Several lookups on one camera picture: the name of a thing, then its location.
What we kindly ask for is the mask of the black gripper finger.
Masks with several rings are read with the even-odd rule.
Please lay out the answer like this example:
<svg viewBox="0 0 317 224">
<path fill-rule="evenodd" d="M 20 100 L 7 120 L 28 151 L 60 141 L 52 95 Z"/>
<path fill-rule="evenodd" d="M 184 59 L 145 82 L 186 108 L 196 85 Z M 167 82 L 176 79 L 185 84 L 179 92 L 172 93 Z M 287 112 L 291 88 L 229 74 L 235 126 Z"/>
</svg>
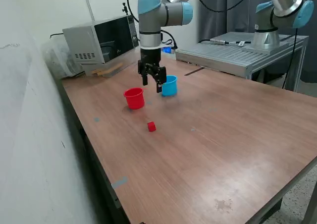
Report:
<svg viewBox="0 0 317 224">
<path fill-rule="evenodd" d="M 153 66 L 151 76 L 156 82 L 157 93 L 161 93 L 162 86 L 164 83 L 166 83 L 166 80 L 167 80 L 166 68 L 164 66 L 163 67 Z"/>
<path fill-rule="evenodd" d="M 148 85 L 148 72 L 149 72 L 149 65 L 141 60 L 138 61 L 138 73 L 142 77 L 143 86 Z"/>
</svg>

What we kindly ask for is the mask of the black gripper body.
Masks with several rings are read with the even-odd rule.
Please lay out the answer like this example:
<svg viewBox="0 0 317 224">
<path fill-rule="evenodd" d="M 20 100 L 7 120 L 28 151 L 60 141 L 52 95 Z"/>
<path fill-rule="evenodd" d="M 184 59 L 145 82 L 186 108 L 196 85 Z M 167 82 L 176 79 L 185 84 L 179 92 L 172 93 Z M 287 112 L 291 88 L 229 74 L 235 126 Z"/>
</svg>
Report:
<svg viewBox="0 0 317 224">
<path fill-rule="evenodd" d="M 159 67 L 161 60 L 161 49 L 140 49 L 140 55 L 141 59 L 139 60 L 139 67 L 142 67 L 146 63 Z"/>
</svg>

